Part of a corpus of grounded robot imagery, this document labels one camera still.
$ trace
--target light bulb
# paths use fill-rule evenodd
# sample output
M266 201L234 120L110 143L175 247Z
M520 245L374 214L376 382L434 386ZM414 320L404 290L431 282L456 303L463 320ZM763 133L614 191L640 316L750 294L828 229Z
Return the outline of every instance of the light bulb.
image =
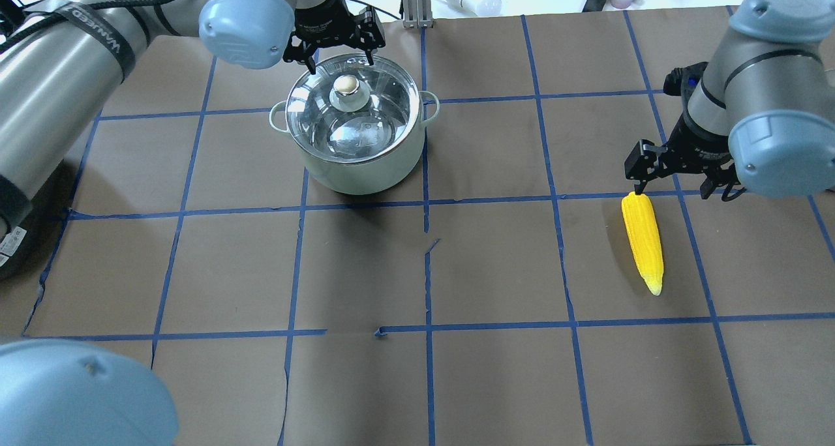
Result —
M502 0L446 0L450 6L462 7L476 16L493 18L502 12Z

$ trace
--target toy corn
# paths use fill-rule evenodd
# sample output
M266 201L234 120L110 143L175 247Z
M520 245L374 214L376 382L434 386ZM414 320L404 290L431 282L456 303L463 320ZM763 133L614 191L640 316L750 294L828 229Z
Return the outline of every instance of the toy corn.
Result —
M650 197L630 192L621 200L620 210L624 215L626 235L629 236L638 273L650 288L650 292L660 295L661 280L664 278L664 257L661 254L658 224Z

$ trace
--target pot handle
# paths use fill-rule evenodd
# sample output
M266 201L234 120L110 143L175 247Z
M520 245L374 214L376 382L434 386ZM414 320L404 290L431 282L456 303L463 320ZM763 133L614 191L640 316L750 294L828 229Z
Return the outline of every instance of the pot handle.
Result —
M441 101L438 99L438 96L430 93L429 91L420 91L420 97L421 99L429 97L433 102L435 102L435 113L433 113L428 119L423 120L421 123L421 126L426 127L429 126L430 123L435 122L435 119L438 118L438 114L441 113Z
M277 131L277 132L279 132L279 133L281 133L281 134L284 134L284 135L286 135L286 136L290 136L290 131L289 131L289 129L282 129L282 128L278 128L277 126L275 126L275 120L273 119L273 118L274 118L274 116L275 116L275 113L277 113L279 110L283 110L283 108L284 108L286 105L287 105L287 101L286 101L286 100L283 100L283 101L281 101L281 102L278 102L278 104L276 104L276 105L273 105L273 106L272 106L272 108L269 110L269 125L270 125L270 126L272 127L272 129L274 129L275 131Z

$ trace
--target light blue joint cover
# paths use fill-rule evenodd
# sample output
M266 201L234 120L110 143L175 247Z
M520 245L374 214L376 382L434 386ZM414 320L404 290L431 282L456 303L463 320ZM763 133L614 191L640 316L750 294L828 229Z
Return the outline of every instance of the light blue joint cover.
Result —
M820 42L835 25L835 0L743 0L730 24L769 42Z
M285 0L209 0L200 39L219 59L249 69L276 65L296 26Z
M835 125L799 110L755 113L731 129L736 175L763 196L806 196L835 185Z
M171 446L174 402L146 366L84 342L0 344L3 446Z

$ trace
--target glass lid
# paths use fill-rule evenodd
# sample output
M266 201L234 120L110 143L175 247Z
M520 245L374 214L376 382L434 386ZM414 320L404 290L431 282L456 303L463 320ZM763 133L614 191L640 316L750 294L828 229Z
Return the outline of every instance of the glass lid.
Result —
M306 72L287 99L287 125L304 150L355 164L387 154L414 127L420 111L415 81L399 65L364 53L326 59Z

